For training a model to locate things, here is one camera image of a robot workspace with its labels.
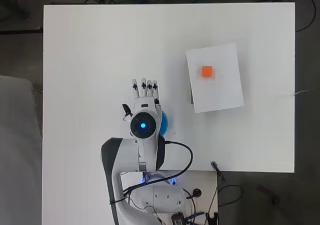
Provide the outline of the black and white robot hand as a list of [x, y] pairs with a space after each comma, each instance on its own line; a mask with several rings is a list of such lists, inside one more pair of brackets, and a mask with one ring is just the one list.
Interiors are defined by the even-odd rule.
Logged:
[[133, 89], [133, 108], [127, 104], [123, 104], [124, 121], [131, 121], [135, 115], [140, 112], [147, 112], [151, 114], [156, 121], [162, 120], [162, 108], [159, 100], [158, 84], [156, 80], [141, 79], [138, 83], [136, 79], [132, 80]]

